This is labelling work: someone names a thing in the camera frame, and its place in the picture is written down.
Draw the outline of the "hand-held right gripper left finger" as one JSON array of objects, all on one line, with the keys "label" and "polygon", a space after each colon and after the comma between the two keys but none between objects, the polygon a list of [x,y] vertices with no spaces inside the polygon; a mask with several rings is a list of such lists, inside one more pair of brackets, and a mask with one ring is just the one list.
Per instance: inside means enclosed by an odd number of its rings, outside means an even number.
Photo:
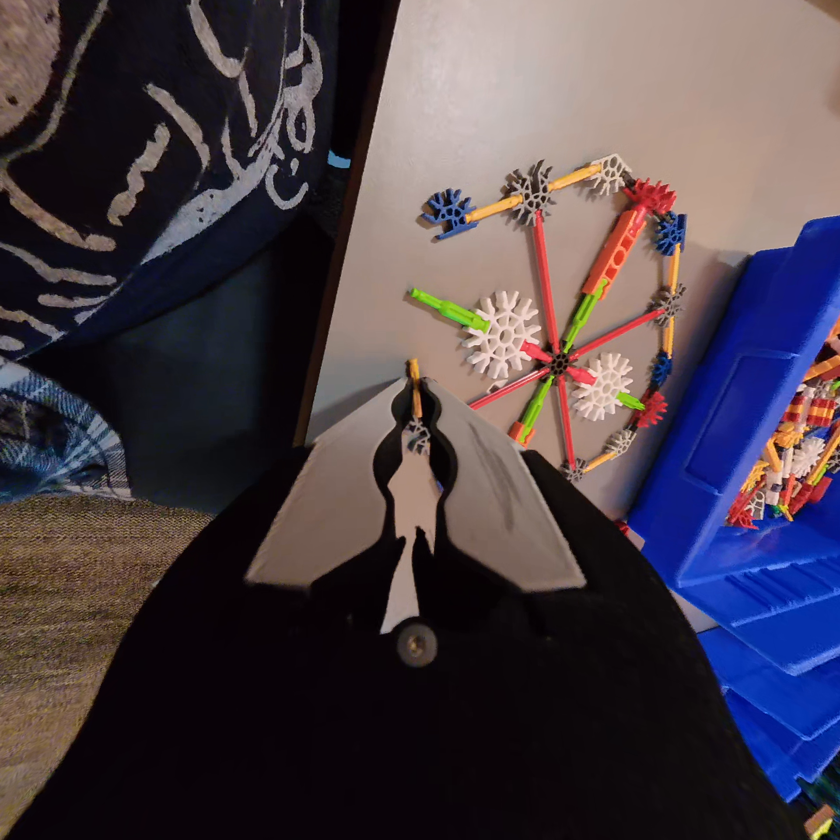
[{"label": "hand-held right gripper left finger", "polygon": [[396,380],[319,435],[245,573],[304,592],[384,534],[396,537],[390,484],[403,465],[408,380]]}]

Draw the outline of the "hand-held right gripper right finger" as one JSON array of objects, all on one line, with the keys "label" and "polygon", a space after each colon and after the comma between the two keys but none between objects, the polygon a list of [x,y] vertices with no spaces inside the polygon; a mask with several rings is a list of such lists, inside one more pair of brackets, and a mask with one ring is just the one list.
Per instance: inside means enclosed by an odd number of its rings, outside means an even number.
[{"label": "hand-held right gripper right finger", "polygon": [[429,468],[439,486],[432,546],[415,541],[419,612],[474,621],[507,595],[585,588],[523,451],[435,380],[422,380]]}]

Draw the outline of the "colourful toy rod wheel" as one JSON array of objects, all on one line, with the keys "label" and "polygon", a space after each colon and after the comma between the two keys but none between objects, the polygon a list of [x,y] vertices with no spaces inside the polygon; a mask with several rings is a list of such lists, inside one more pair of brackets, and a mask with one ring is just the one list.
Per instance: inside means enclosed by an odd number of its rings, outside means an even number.
[{"label": "colourful toy rod wheel", "polygon": [[[573,186],[588,186],[598,196],[621,194],[626,205],[562,327],[553,303],[545,224],[555,195]],[[499,291],[474,308],[418,288],[409,290],[408,297],[458,324],[465,335],[461,344],[469,351],[467,364],[493,381],[471,408],[534,385],[508,432],[516,446],[530,447],[543,408],[557,398],[561,471],[572,482],[625,455],[638,433],[659,424],[668,410],[663,389],[673,372],[676,320],[686,293],[679,268],[687,215],[675,211],[676,202],[677,192],[670,185],[634,177],[620,155],[609,154],[564,175],[554,175],[544,161],[514,170],[501,199],[483,206],[454,188],[436,192],[425,203],[422,220],[437,228],[436,240],[466,233],[503,214],[530,232],[541,310],[515,291]],[[653,236],[654,252],[665,262],[656,293],[640,316],[580,343],[594,311],[646,233]]]}]

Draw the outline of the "blue plastic parts bin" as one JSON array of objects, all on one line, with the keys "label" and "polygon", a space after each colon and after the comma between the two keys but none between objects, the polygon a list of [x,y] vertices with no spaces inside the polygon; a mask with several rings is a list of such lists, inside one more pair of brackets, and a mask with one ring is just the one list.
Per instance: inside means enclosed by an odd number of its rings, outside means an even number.
[{"label": "blue plastic parts bin", "polygon": [[673,590],[723,575],[712,542],[838,318],[839,217],[747,261],[628,519]]}]

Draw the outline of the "pile of colourful toy pieces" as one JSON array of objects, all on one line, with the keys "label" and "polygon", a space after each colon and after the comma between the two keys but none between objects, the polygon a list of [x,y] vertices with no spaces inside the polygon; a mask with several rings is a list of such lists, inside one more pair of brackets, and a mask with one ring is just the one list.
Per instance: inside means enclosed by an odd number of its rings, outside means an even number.
[{"label": "pile of colourful toy pieces", "polygon": [[839,323],[805,372],[723,524],[757,531],[819,503],[839,470]]}]

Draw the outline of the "plaid flannel shirt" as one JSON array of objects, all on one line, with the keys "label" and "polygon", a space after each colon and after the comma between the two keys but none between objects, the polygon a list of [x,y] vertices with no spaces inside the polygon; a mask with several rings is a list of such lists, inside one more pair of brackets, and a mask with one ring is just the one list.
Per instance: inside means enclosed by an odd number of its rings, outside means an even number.
[{"label": "plaid flannel shirt", "polygon": [[120,436],[85,400],[2,359],[2,504],[74,495],[132,498]]}]

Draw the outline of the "empty blue plastic bin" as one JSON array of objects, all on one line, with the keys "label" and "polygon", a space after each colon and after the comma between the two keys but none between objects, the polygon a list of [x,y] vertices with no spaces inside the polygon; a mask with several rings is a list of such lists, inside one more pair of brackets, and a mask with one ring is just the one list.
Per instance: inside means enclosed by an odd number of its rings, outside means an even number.
[{"label": "empty blue plastic bin", "polygon": [[786,802],[838,753],[838,557],[729,575],[697,587],[717,628],[700,641],[730,713]]}]

